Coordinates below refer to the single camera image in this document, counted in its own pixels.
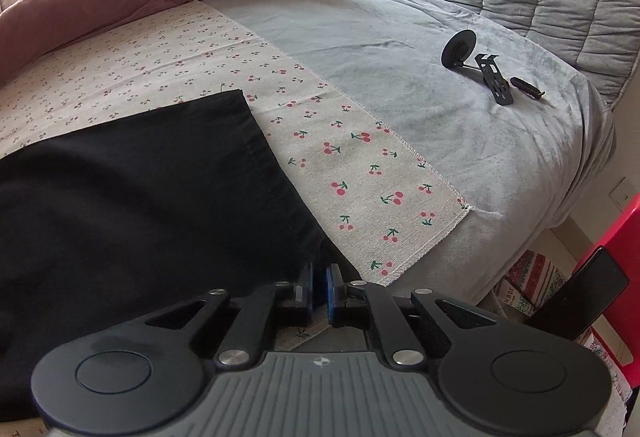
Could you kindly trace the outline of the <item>wall power socket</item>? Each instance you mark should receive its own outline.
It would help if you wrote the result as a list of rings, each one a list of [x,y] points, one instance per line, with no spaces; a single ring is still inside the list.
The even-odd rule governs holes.
[[[634,184],[624,177],[616,184],[615,188],[610,193],[610,199],[620,212],[627,207],[630,200],[637,194],[637,190]]]

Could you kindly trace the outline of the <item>black phone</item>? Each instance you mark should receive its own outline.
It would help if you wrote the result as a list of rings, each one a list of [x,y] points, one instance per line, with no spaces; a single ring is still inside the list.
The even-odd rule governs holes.
[[[525,324],[574,341],[603,315],[628,284],[627,275],[608,250],[598,246]]]

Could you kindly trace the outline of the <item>black phone stand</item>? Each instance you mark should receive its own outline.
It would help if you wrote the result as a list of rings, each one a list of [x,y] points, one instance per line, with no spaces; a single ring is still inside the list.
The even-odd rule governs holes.
[[[477,53],[474,56],[475,65],[466,64],[473,53],[477,42],[476,33],[472,30],[462,30],[454,34],[446,46],[442,49],[440,62],[448,70],[455,68],[468,68],[479,71],[482,74],[484,84],[491,91],[492,97],[498,105],[511,105],[514,99],[510,90],[509,82],[503,77],[495,61],[495,54]]]

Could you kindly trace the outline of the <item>black pants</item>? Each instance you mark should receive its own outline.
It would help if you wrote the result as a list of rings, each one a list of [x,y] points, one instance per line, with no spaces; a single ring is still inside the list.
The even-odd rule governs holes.
[[[338,264],[238,90],[62,134],[1,162],[1,417],[50,350],[211,289]]]

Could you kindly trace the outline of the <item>red plastic stool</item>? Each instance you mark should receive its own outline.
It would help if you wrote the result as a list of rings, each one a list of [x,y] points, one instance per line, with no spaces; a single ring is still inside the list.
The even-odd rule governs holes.
[[[628,281],[622,293],[604,310],[604,316],[631,355],[628,363],[620,358],[616,361],[629,385],[636,388],[639,386],[639,194],[628,202],[620,217],[582,256],[574,270],[580,269],[600,247]]]

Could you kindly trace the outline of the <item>small black pen-like object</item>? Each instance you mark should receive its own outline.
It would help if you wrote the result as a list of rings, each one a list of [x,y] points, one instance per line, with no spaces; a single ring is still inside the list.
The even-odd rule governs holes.
[[[526,96],[534,100],[540,100],[542,97],[544,97],[543,91],[539,90],[534,85],[529,84],[529,82],[525,82],[524,79],[520,79],[518,77],[511,77],[510,84],[514,88],[516,88],[517,90],[520,90],[522,93],[525,93]]]

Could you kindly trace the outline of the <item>patterned box under bed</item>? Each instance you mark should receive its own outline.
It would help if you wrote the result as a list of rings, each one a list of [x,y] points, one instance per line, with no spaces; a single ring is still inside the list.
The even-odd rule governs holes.
[[[567,281],[544,254],[526,251],[494,287],[499,303],[533,316]]]

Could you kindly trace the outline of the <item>cherry print sheet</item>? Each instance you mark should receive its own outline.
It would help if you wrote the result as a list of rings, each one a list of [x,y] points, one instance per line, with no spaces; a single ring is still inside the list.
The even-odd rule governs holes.
[[[392,128],[265,39],[192,2],[43,56],[1,90],[1,151],[239,90],[288,179],[366,281],[397,280],[469,204]]]

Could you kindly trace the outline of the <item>grey bed cover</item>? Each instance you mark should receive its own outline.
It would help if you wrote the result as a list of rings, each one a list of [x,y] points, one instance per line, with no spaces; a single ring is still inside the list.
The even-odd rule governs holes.
[[[554,54],[443,0],[212,0],[390,126],[469,202],[459,226],[396,279],[484,299],[542,231],[557,226],[611,160],[610,106]],[[476,76],[446,70],[447,41],[477,34],[502,73],[541,100],[498,105]]]

